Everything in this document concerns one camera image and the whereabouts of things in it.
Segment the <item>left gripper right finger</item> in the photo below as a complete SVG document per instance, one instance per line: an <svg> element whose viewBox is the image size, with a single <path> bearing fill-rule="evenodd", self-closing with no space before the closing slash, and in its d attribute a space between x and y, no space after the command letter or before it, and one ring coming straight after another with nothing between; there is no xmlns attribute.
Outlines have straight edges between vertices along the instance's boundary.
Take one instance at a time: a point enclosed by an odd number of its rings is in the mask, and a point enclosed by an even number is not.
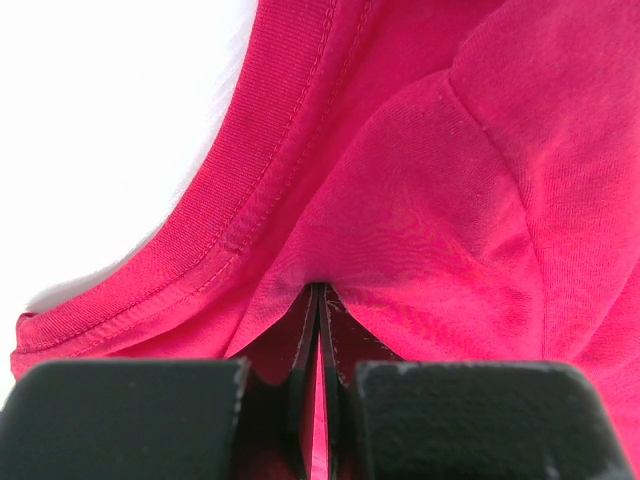
<svg viewBox="0 0 640 480"><path fill-rule="evenodd" d="M408 362L319 289L333 479L630 479L594 387L552 362Z"/></svg>

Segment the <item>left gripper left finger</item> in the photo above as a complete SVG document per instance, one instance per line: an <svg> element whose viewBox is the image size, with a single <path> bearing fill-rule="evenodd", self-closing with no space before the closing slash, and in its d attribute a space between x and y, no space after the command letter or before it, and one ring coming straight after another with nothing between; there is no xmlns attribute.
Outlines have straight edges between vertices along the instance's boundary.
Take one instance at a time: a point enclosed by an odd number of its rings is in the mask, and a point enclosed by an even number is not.
<svg viewBox="0 0 640 480"><path fill-rule="evenodd" d="M1 413L5 479L307 479L319 290L229 360L33 368Z"/></svg>

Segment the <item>magenta t shirt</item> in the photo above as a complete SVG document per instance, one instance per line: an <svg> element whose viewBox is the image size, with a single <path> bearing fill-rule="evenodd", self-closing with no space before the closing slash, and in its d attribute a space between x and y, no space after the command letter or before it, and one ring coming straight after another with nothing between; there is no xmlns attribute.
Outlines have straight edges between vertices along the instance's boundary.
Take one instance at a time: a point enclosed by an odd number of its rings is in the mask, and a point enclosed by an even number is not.
<svg viewBox="0 0 640 480"><path fill-rule="evenodd" d="M409 360L576 365L637 465L638 3L260 2L164 226L11 370L228 357L311 282Z"/></svg>

